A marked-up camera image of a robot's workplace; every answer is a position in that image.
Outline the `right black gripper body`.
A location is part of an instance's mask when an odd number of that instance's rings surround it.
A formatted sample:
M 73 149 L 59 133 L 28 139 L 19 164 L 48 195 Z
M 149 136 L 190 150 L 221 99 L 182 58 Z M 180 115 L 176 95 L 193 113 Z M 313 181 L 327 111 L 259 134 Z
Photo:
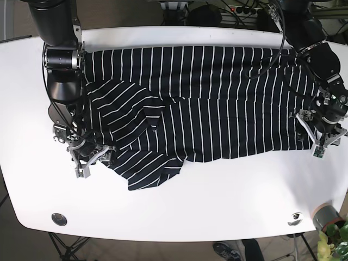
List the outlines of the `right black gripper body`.
M 77 178 L 88 178 L 90 166 L 101 163 L 111 163 L 117 152 L 115 146 L 93 144 L 86 140 L 70 142 L 67 151 L 75 163 L 75 174 Z

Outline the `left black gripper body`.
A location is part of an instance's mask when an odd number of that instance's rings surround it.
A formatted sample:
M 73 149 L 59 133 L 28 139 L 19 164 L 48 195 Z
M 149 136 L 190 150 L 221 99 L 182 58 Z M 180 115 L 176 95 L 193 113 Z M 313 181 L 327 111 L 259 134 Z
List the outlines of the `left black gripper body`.
M 295 115 L 295 132 L 298 141 L 310 140 L 311 154 L 322 159 L 330 145 L 339 146 L 347 129 L 339 123 L 347 118 L 347 103 L 339 101 L 328 105 L 313 105 L 313 109 L 300 109 Z

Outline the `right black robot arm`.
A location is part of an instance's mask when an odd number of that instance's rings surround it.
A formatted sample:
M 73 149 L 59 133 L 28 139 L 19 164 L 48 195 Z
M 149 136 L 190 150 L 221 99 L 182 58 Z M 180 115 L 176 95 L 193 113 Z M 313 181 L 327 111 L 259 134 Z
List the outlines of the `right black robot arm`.
M 101 134 L 83 123 L 86 85 L 85 49 L 76 1 L 28 1 L 40 38 L 43 82 L 50 101 L 53 137 L 67 144 L 78 178 L 90 176 L 97 161 L 111 161 L 114 146 L 102 144 Z

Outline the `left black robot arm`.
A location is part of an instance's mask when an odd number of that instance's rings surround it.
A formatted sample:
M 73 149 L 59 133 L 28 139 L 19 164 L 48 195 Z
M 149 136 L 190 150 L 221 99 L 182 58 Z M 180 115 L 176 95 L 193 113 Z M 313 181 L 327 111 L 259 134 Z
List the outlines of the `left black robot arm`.
M 296 113 L 300 129 L 312 141 L 312 156 L 322 159 L 329 146 L 340 144 L 347 129 L 340 121 L 347 118 L 347 89 L 340 75 L 340 60 L 332 51 L 322 26 L 309 10 L 309 1 L 269 1 L 268 14 L 282 34 L 281 43 L 288 42 L 296 57 L 309 72 L 318 88 L 309 108 Z

